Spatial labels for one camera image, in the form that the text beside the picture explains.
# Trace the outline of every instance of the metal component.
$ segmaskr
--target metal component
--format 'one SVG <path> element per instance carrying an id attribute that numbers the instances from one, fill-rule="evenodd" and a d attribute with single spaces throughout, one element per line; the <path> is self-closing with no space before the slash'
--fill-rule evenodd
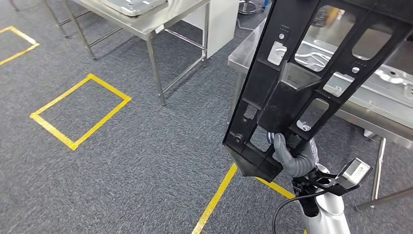
<path id="1" fill-rule="evenodd" d="M 170 89 L 176 82 L 178 82 L 182 77 L 184 77 L 192 68 L 194 68 L 199 62 L 201 62 L 205 56 L 200 57 L 198 60 L 196 60 L 193 64 L 191 64 L 188 68 L 186 68 L 179 76 L 177 76 L 171 83 L 169 83 L 165 89 L 163 90 L 163 93 L 165 93 L 168 89 Z"/>
<path id="2" fill-rule="evenodd" d="M 77 14 L 75 15 L 75 18 L 77 19 L 77 18 L 81 17 L 82 15 L 84 15 L 84 14 L 86 14 L 86 13 L 89 13 L 89 12 L 90 12 L 90 10 L 84 10 L 84 11 L 82 11 L 82 12 L 80 12 L 80 13 L 77 13 Z M 69 23 L 70 21 L 72 21 L 72 20 L 71 20 L 70 18 L 67 18 L 67 19 L 61 21 L 59 24 L 60 24 L 60 25 L 65 25 L 65 24 Z"/>
<path id="3" fill-rule="evenodd" d="M 104 39 L 106 39 L 106 38 L 112 36 L 113 34 L 117 33 L 117 32 L 118 32 L 119 30 L 121 30 L 121 29 L 122 29 L 121 27 L 118 27 L 118 28 L 114 29 L 114 30 L 111 31 L 110 33 L 106 34 L 105 36 L 103 36 L 103 37 L 95 40 L 95 41 L 92 42 L 92 43 L 90 43 L 89 46 L 92 47 L 92 46 L 98 44 L 99 42 L 103 41 Z"/>
<path id="4" fill-rule="evenodd" d="M 200 45 L 200 44 L 198 44 L 198 43 L 196 43 L 196 42 L 188 39 L 187 37 L 182 36 L 182 35 L 179 34 L 179 33 L 176 33 L 176 32 L 174 32 L 174 31 L 172 31 L 172 30 L 169 30 L 169 29 L 164 29 L 164 31 L 167 32 L 167 33 L 169 33 L 169 34 L 172 34 L 172 35 L 176 36 L 177 38 L 180 38 L 180 39 L 182 39 L 182 40 L 184 40 L 184 41 L 186 41 L 186 42 L 188 42 L 188 43 L 190 43 L 190 44 L 192 44 L 192 45 L 194 45 L 194 46 L 196 46 L 196 47 L 198 47 L 198 48 L 200 48 L 200 49 L 204 49 L 204 47 L 203 47 L 202 45 Z"/>
<path id="5" fill-rule="evenodd" d="M 254 29 L 254 31 L 229 55 L 228 57 L 228 65 L 234 69 L 236 69 L 239 72 L 239 78 L 243 77 L 244 74 L 248 73 L 248 69 L 251 65 L 251 61 L 253 59 L 258 41 L 260 39 L 260 35 L 263 31 L 265 21 L 262 21 L 257 28 Z M 310 42 L 313 43 L 314 48 L 317 48 L 321 52 L 326 52 L 331 50 L 331 48 L 324 49 L 321 46 L 328 46 L 327 43 L 324 43 L 319 40 L 312 40 L 310 42 L 305 43 L 311 44 Z M 404 62 L 405 60 L 407 61 L 408 59 L 401 59 L 401 58 L 406 58 L 406 56 L 411 55 L 413 51 L 413 44 L 409 44 L 410 42 L 404 41 L 402 44 L 399 46 L 399 48 L 396 50 L 397 53 L 395 53 L 390 59 L 387 60 L 388 64 L 391 64 L 392 66 L 396 66 L 402 69 L 406 69 L 406 71 L 410 72 L 413 74 L 413 67 L 410 66 L 408 62 L 406 63 L 400 63 Z M 380 70 L 385 71 L 386 73 L 389 73 L 391 71 L 394 71 L 396 75 L 402 76 L 405 79 L 409 79 L 410 76 L 407 73 L 404 73 L 400 70 L 393 69 L 387 65 L 382 65 L 380 67 Z M 383 88 L 383 85 L 375 85 L 370 80 L 367 81 L 368 85 L 373 86 L 374 88 L 377 89 L 385 89 Z M 242 86 L 237 86 L 235 87 L 234 93 L 238 93 L 241 91 Z M 358 125 L 364 129 L 367 129 L 369 131 L 374 132 L 377 135 L 383 136 L 387 138 L 387 140 L 391 140 L 403 147 L 406 147 L 408 149 L 413 148 L 413 131 L 410 127 L 405 126 L 404 124 L 399 123 L 398 121 L 400 119 L 397 119 L 398 121 L 391 120 L 389 119 L 390 117 L 394 116 L 383 116 L 382 114 L 377 114 L 374 111 L 372 111 L 368 106 L 361 106 L 360 101 L 357 100 L 358 98 L 350 98 L 349 101 L 347 101 L 341 108 L 336 112 L 336 116 L 351 122 L 355 125 Z M 316 104 L 318 105 L 319 108 L 326 109 L 327 104 L 319 101 L 316 99 Z M 403 112 L 406 112 L 405 109 L 402 109 L 401 107 L 397 107 L 399 110 L 403 110 Z"/>
<path id="6" fill-rule="evenodd" d="M 49 12 L 52 15 L 52 18 L 54 19 L 54 21 L 55 21 L 56 25 L 58 26 L 59 30 L 62 32 L 63 36 L 65 38 L 67 38 L 68 36 L 67 36 L 65 30 L 62 28 L 62 25 L 59 23 L 59 20 L 57 19 L 55 13 L 53 12 L 52 8 L 50 7 L 50 5 L 48 3 L 48 0 L 44 0 L 43 2 L 46 5 L 47 9 L 49 9 Z"/>
<path id="7" fill-rule="evenodd" d="M 86 38 L 85 38 L 85 35 L 83 34 L 83 31 L 82 31 L 82 29 L 80 28 L 80 25 L 79 25 L 79 23 L 77 22 L 75 16 L 73 15 L 73 13 L 72 13 L 72 11 L 71 11 L 71 9 L 70 9 L 67 1 L 68 1 L 68 0 L 63 0 L 63 3 L 64 3 L 64 5 L 65 5 L 65 7 L 66 7 L 67 13 L 69 14 L 70 19 L 73 21 L 73 23 L 75 23 L 75 27 L 76 27 L 77 31 L 79 32 L 79 34 L 80 34 L 80 38 L 82 39 L 83 45 L 86 47 L 86 49 L 88 49 L 88 52 L 89 52 L 89 54 L 92 56 L 92 58 L 93 58 L 93 59 L 96 59 L 96 56 L 94 55 L 92 49 L 90 48 L 90 46 L 89 46 L 89 44 L 88 44 L 88 42 L 87 42 L 87 40 L 86 40 Z"/>
<path id="8" fill-rule="evenodd" d="M 205 18 L 204 18 L 204 29 L 202 30 L 202 56 L 205 57 L 204 59 L 204 66 L 207 65 L 207 58 L 208 58 L 208 32 L 209 32 L 209 10 L 210 10 L 210 3 L 208 2 L 205 5 Z"/>
<path id="9" fill-rule="evenodd" d="M 15 11 L 19 11 L 19 9 L 16 7 L 16 4 L 14 3 L 14 0 L 9 0 L 10 4 L 14 8 Z"/>
<path id="10" fill-rule="evenodd" d="M 244 28 L 244 27 L 241 27 L 241 23 L 240 23 L 240 20 L 239 20 L 239 19 L 237 19 L 237 25 L 238 25 L 238 27 L 241 28 L 241 29 L 246 29 L 246 30 L 250 30 L 250 31 L 253 31 L 253 30 L 254 30 L 253 28 Z"/>
<path id="11" fill-rule="evenodd" d="M 386 147 L 386 138 L 382 138 L 378 150 L 377 162 L 375 166 L 375 179 L 373 183 L 372 200 L 377 200 L 378 187 L 380 185 L 381 165 L 383 164 L 384 148 Z"/>
<path id="12" fill-rule="evenodd" d="M 380 205 L 380 204 L 383 204 L 383 203 L 386 203 L 386 202 L 389 202 L 389 201 L 392 201 L 398 198 L 402 198 L 408 195 L 413 195 L 413 188 L 408 188 L 403 191 L 379 198 L 377 200 L 373 200 L 373 201 L 369 201 L 369 202 L 366 202 L 360 205 L 356 205 L 356 210 L 363 211 L 369 207 Z"/>
<path id="13" fill-rule="evenodd" d="M 115 11 L 135 17 L 167 2 L 167 0 L 100 0 Z"/>
<path id="14" fill-rule="evenodd" d="M 161 83 L 161 80 L 159 79 L 158 66 L 156 65 L 155 55 L 153 53 L 152 41 L 147 40 L 146 46 L 148 48 L 150 63 L 152 65 L 152 70 L 153 70 L 153 78 L 155 79 L 156 89 L 158 90 L 158 93 L 159 93 L 158 94 L 159 99 L 161 100 L 161 104 L 165 105 L 165 97 L 164 97 L 164 93 L 162 92 L 162 83 Z"/>
<path id="15" fill-rule="evenodd" d="M 252 15 L 257 11 L 257 5 L 249 0 L 239 1 L 238 13 L 243 15 Z"/>

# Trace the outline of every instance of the metal table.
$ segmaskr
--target metal table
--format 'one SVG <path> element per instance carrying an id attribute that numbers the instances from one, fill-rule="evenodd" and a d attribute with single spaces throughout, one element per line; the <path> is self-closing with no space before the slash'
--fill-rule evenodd
<path id="1" fill-rule="evenodd" d="M 228 65 L 239 72 L 239 77 L 235 83 L 234 99 L 230 108 L 229 115 L 232 115 L 232 112 L 236 106 L 238 96 L 244 83 L 244 77 L 248 73 L 248 69 L 254 57 L 254 53 L 258 45 L 258 41 L 260 40 L 264 24 L 265 20 L 262 21 L 257 26 L 257 28 L 255 28 L 251 32 L 251 34 L 228 57 Z M 389 58 L 389 60 L 386 61 L 386 63 L 397 69 L 413 74 L 413 67 L 410 65 L 410 60 L 403 59 L 406 58 L 408 54 L 411 55 L 412 52 L 413 44 L 411 42 L 405 42 L 399 46 L 398 50 L 395 51 L 395 53 L 391 56 L 391 58 Z M 321 109 L 327 108 L 327 105 L 322 101 L 317 102 L 316 105 Z M 407 190 L 403 190 L 392 195 L 385 196 L 383 198 L 377 198 L 378 186 L 380 182 L 380 170 L 383 161 L 386 139 L 391 140 L 408 149 L 413 149 L 412 128 L 388 119 L 351 101 L 347 101 L 341 107 L 341 109 L 337 111 L 336 116 L 383 137 L 377 156 L 372 201 L 357 205 L 357 209 L 362 210 L 367 207 L 373 207 L 375 204 L 380 204 L 392 199 L 412 194 L 413 188 L 409 188 Z"/>
<path id="2" fill-rule="evenodd" d="M 74 15 L 73 12 L 70 10 L 68 6 L 68 0 L 63 0 L 63 3 L 68 11 L 70 16 L 69 21 L 73 21 L 75 23 L 76 29 L 78 30 L 81 39 L 88 49 L 88 52 L 95 58 L 91 47 L 96 45 L 97 43 L 101 42 L 102 40 L 106 39 L 107 37 L 113 35 L 120 29 L 125 29 L 132 34 L 138 36 L 139 38 L 146 41 L 146 45 L 149 52 L 150 62 L 153 69 L 153 76 L 155 79 L 156 87 L 159 93 L 159 98 L 161 104 L 165 104 L 164 93 L 170 89 L 174 84 L 176 84 L 186 73 L 188 73 L 192 68 L 194 68 L 198 63 L 207 59 L 207 44 L 208 44 L 208 23 L 209 23 L 209 2 L 210 0 L 168 0 L 167 3 L 162 4 L 154 9 L 149 10 L 148 12 L 137 16 L 137 17 L 128 17 L 122 15 L 121 13 L 107 7 L 106 5 L 100 3 L 98 0 L 74 0 L 77 4 L 85 7 L 87 11 L 81 12 L 77 15 Z M 202 6 L 206 6 L 205 10 L 205 24 L 203 29 L 203 43 L 202 45 L 176 33 L 168 28 L 174 25 L 176 22 L 182 20 L 188 14 L 194 12 L 195 10 L 199 9 Z M 88 13 L 93 12 L 108 21 L 118 25 L 119 27 L 115 30 L 109 32 L 107 35 L 95 40 L 94 42 L 87 42 L 80 25 L 77 22 L 78 17 Z M 53 11 L 51 10 L 52 16 L 54 17 L 57 25 L 61 29 L 62 33 L 65 35 L 63 29 L 61 28 L 62 23 L 67 23 L 66 20 L 63 22 L 58 22 L 56 16 L 54 15 Z M 196 60 L 192 65 L 190 65 L 187 69 L 185 69 L 178 77 L 176 77 L 170 84 L 168 84 L 165 88 L 162 87 L 161 80 L 159 78 L 159 71 L 158 66 L 156 64 L 153 45 L 152 45 L 152 38 L 157 35 L 161 31 L 166 31 L 200 49 L 202 49 L 201 57 Z"/>

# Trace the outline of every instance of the yellow tape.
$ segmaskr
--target yellow tape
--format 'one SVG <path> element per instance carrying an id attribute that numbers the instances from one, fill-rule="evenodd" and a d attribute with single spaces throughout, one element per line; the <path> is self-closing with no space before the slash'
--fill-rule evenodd
<path id="1" fill-rule="evenodd" d="M 228 172 L 226 173 L 224 179 L 222 180 L 220 186 L 218 187 L 217 192 L 212 197 L 211 201 L 209 201 L 204 212 L 199 218 L 198 223 L 196 224 L 194 230 L 192 231 L 192 234 L 201 233 L 202 229 L 204 228 L 205 224 L 207 223 L 209 219 L 209 216 L 214 211 L 215 206 L 217 205 L 219 199 L 221 198 L 222 194 L 224 193 L 226 187 L 228 186 L 229 182 L 231 181 L 236 171 L 237 171 L 237 166 L 235 164 L 232 164 L 232 166 L 229 168 Z"/>
<path id="2" fill-rule="evenodd" d="M 221 198 L 222 194 L 224 193 L 226 187 L 228 186 L 231 179 L 234 177 L 235 172 L 237 171 L 237 166 L 234 164 L 231 165 L 228 172 L 226 173 L 224 179 L 222 180 L 220 186 L 218 187 L 217 192 L 212 197 L 211 201 L 209 201 L 208 205 L 206 206 L 204 212 L 202 213 L 201 217 L 198 220 L 192 234 L 200 234 L 202 229 L 204 228 L 205 224 L 207 223 L 209 216 L 211 216 L 212 212 L 214 211 L 216 205 L 218 204 L 219 199 Z M 280 185 L 271 182 L 268 183 L 267 181 L 256 177 L 257 180 L 261 181 L 263 184 L 267 185 L 268 187 L 274 189 L 284 197 L 291 199 L 294 198 L 294 194 L 287 191 L 285 188 L 281 187 Z"/>
<path id="3" fill-rule="evenodd" d="M 70 140 L 67 136 L 65 136 L 63 133 L 61 133 L 58 129 L 53 127 L 50 123 L 48 123 L 46 120 L 44 120 L 42 117 L 40 117 L 40 113 L 43 111 L 47 110 L 47 108 L 51 107 L 52 105 L 56 104 L 58 101 L 62 100 L 65 98 L 67 95 L 72 93 L 74 90 L 79 88 L 81 85 L 86 83 L 88 80 L 94 80 L 98 84 L 102 85 L 103 87 L 107 88 L 108 90 L 112 91 L 116 95 L 118 95 L 120 98 L 123 99 L 120 104 L 118 104 L 113 110 L 111 110 L 107 115 L 105 115 L 98 123 L 96 123 L 90 130 L 88 130 L 83 136 L 81 136 L 77 141 L 73 142 Z M 61 142 L 63 142 L 65 145 L 67 145 L 69 148 L 72 150 L 75 150 L 82 142 L 84 142 L 90 135 L 92 135 L 98 128 L 100 128 L 108 119 L 110 119 L 116 112 L 118 112 L 123 106 L 128 103 L 128 101 L 131 100 L 131 97 L 120 92 L 110 84 L 104 82 L 103 80 L 99 79 L 93 74 L 88 74 L 86 78 L 81 80 L 79 83 L 75 84 L 72 88 L 70 88 L 68 91 L 64 92 L 62 95 L 58 96 L 55 98 L 53 101 L 47 103 L 44 105 L 42 108 L 38 109 L 37 111 L 33 112 L 30 115 L 30 118 L 32 118 L 34 121 L 36 121 L 38 124 L 40 124 L 44 129 L 49 131 L 52 135 L 54 135 L 57 139 L 59 139 Z"/>
<path id="4" fill-rule="evenodd" d="M 278 185 L 274 182 L 268 183 L 267 181 L 265 181 L 261 178 L 258 178 L 258 177 L 255 177 L 255 178 L 257 180 L 261 181 L 266 186 L 272 188 L 273 190 L 277 191 L 278 193 L 280 193 L 281 195 L 283 195 L 284 197 L 286 197 L 288 199 L 292 199 L 292 198 L 295 197 L 294 194 L 290 193 L 288 190 L 286 190 L 285 188 L 281 187 L 280 185 Z"/>
<path id="5" fill-rule="evenodd" d="M 24 54 L 24 53 L 26 53 L 26 52 L 28 52 L 28 51 L 33 50 L 34 48 L 36 48 L 36 47 L 39 45 L 33 38 L 31 38 L 31 37 L 29 37 L 28 35 L 22 33 L 21 31 L 19 31 L 17 28 L 15 28 L 15 27 L 13 27 L 13 26 L 8 26 L 7 28 L 1 29 L 1 30 L 0 30 L 0 33 L 3 33 L 3 32 L 5 32 L 5 31 L 7 31 L 7 30 L 10 30 L 10 31 L 12 31 L 13 33 L 17 34 L 18 36 L 22 37 L 23 39 L 25 39 L 26 41 L 28 41 L 30 44 L 32 44 L 32 46 L 30 46 L 29 48 L 24 49 L 24 50 L 18 52 L 17 54 L 15 54 L 15 55 L 13 55 L 13 56 L 11 56 L 11 57 L 6 58 L 6 59 L 3 60 L 3 61 L 0 61 L 0 66 L 3 65 L 3 64 L 5 64 L 5 63 L 7 63 L 7 62 L 9 62 L 9 61 L 11 61 L 11 60 L 13 60 L 13 59 L 15 59 L 15 58 L 17 58 L 17 57 L 19 57 L 20 55 L 22 55 L 22 54 Z"/>
<path id="6" fill-rule="evenodd" d="M 53 127 L 49 122 L 45 121 L 39 115 L 32 113 L 30 115 L 30 118 L 32 118 L 34 121 L 40 124 L 43 128 L 49 131 L 52 135 L 54 135 L 57 139 L 59 139 L 65 145 L 69 146 L 69 148 L 71 148 L 72 150 L 75 150 L 77 148 L 77 145 L 72 140 L 70 140 L 67 136 L 65 136 L 63 133 L 61 133 L 58 129 Z"/>

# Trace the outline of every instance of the table leg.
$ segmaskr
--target table leg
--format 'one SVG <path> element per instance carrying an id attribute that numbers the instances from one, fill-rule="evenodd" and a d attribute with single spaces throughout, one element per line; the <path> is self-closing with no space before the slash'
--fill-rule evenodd
<path id="1" fill-rule="evenodd" d="M 386 147 L 386 138 L 382 138 L 378 150 L 377 162 L 375 166 L 375 179 L 373 183 L 372 201 L 377 200 L 378 187 L 380 185 L 381 165 L 383 163 L 384 149 Z"/>
<path id="2" fill-rule="evenodd" d="M 249 0 L 240 0 L 240 6 L 238 7 L 238 13 L 243 15 L 252 15 L 257 11 L 257 6 L 255 3 Z"/>
<path id="3" fill-rule="evenodd" d="M 409 188 L 409 189 L 406 189 L 406 190 L 403 190 L 403 191 L 400 191 L 400 192 L 397 192 L 397 193 L 379 198 L 377 200 L 369 201 L 369 202 L 363 203 L 361 205 L 356 205 L 356 209 L 358 211 L 362 211 L 362 210 L 365 210 L 366 208 L 374 207 L 375 205 L 383 204 L 383 203 L 386 203 L 388 201 L 392 201 L 392 200 L 397 199 L 397 198 L 402 198 L 402 197 L 405 197 L 405 196 L 411 195 L 411 194 L 413 194 L 413 188 Z"/>
<path id="4" fill-rule="evenodd" d="M 209 2 L 205 5 L 205 22 L 204 22 L 204 29 L 202 31 L 202 56 L 204 59 L 204 67 L 207 66 L 207 53 L 208 53 L 208 33 L 209 33 Z"/>
<path id="5" fill-rule="evenodd" d="M 12 5 L 12 7 L 14 8 L 15 11 L 19 11 L 19 9 L 16 7 L 16 5 L 14 4 L 14 0 L 9 0 L 10 4 Z"/>
<path id="6" fill-rule="evenodd" d="M 157 88 L 158 93 L 159 93 L 159 99 L 161 100 L 161 104 L 165 105 L 165 97 L 164 97 L 164 93 L 162 91 L 162 83 L 161 83 L 161 80 L 159 79 L 159 71 L 158 71 L 158 66 L 156 65 L 155 55 L 153 53 L 153 46 L 152 46 L 151 39 L 146 41 L 146 46 L 148 47 L 150 63 L 152 64 L 152 70 L 153 70 L 153 78 L 155 79 L 156 88 Z"/>
<path id="7" fill-rule="evenodd" d="M 83 44 L 84 44 L 85 47 L 88 49 L 89 54 L 92 56 L 93 59 L 96 60 L 96 57 L 94 56 L 94 54 L 93 54 L 93 52 L 92 52 L 92 49 L 90 48 L 90 46 L 89 46 L 89 44 L 88 44 L 88 42 L 87 42 L 87 40 L 86 40 L 86 37 L 85 37 L 85 35 L 83 34 L 83 31 L 82 31 L 82 29 L 80 28 L 80 25 L 79 25 L 79 23 L 78 23 L 77 20 L 76 20 L 76 17 L 73 15 L 73 13 L 72 13 L 69 5 L 67 4 L 67 1 L 68 1 L 68 0 L 63 0 L 63 3 L 64 3 L 64 5 L 65 5 L 65 7 L 66 7 L 67 13 L 69 14 L 70 19 L 72 20 L 72 22 L 75 23 L 75 27 L 76 27 L 77 31 L 79 32 L 79 34 L 80 34 L 80 37 L 81 37 L 81 39 L 82 39 L 82 41 L 83 41 Z"/>
<path id="8" fill-rule="evenodd" d="M 53 9 L 50 7 L 49 3 L 47 0 L 43 0 L 44 4 L 46 5 L 47 9 L 49 9 L 50 14 L 52 15 L 52 18 L 55 20 L 56 25 L 59 27 L 60 31 L 62 32 L 63 36 L 65 38 L 68 38 L 66 32 L 64 31 L 63 27 L 60 25 L 59 20 L 57 19 L 55 13 L 53 12 Z"/>

